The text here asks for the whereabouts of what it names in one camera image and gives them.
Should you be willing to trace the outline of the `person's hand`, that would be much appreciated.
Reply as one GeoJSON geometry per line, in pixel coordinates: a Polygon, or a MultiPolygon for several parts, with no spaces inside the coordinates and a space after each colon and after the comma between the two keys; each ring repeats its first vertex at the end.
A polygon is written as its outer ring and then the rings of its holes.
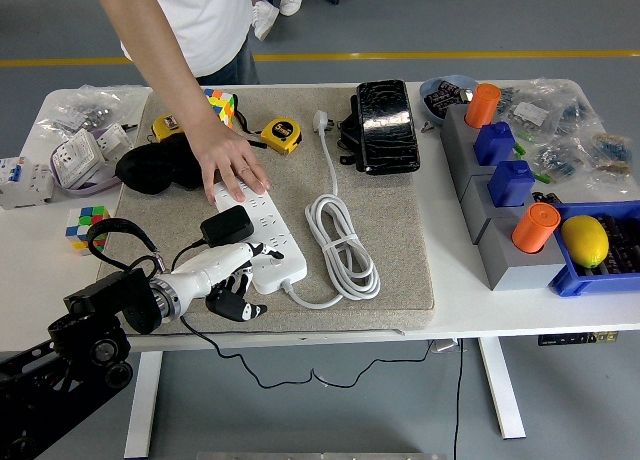
{"type": "Polygon", "coordinates": [[[225,126],[205,132],[192,146],[199,162],[207,200],[215,202],[214,184],[219,175],[227,191],[238,201],[245,200],[241,180],[253,192],[263,194],[270,189],[266,171],[246,139],[225,126]]]}

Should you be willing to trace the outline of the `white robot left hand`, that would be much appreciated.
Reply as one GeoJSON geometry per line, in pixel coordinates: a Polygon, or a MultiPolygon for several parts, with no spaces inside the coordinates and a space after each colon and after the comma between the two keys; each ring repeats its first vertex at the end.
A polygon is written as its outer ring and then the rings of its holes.
{"type": "Polygon", "coordinates": [[[205,250],[170,273],[154,279],[158,293],[171,307],[175,319],[195,299],[204,299],[213,313],[234,322],[246,322],[267,311],[264,305],[244,300],[253,279],[252,259],[268,256],[282,260],[284,254],[264,243],[239,242],[205,250]]]}

